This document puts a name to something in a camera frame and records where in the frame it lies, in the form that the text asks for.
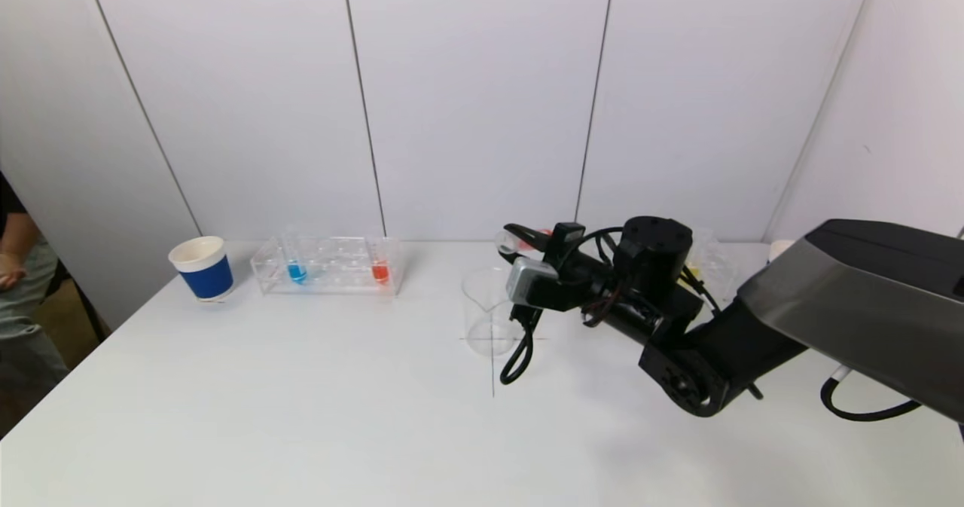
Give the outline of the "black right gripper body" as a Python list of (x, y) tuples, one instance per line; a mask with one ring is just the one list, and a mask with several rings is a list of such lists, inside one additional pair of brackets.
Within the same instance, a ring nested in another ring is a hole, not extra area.
[(576, 222), (561, 222), (554, 226), (543, 251), (543, 261), (554, 273), (543, 280), (548, 286), (592, 286), (605, 284), (613, 276), (613, 259), (597, 250), (593, 257), (582, 252), (582, 246), (592, 243), (607, 247), (606, 240), (616, 234), (616, 226), (588, 231)]

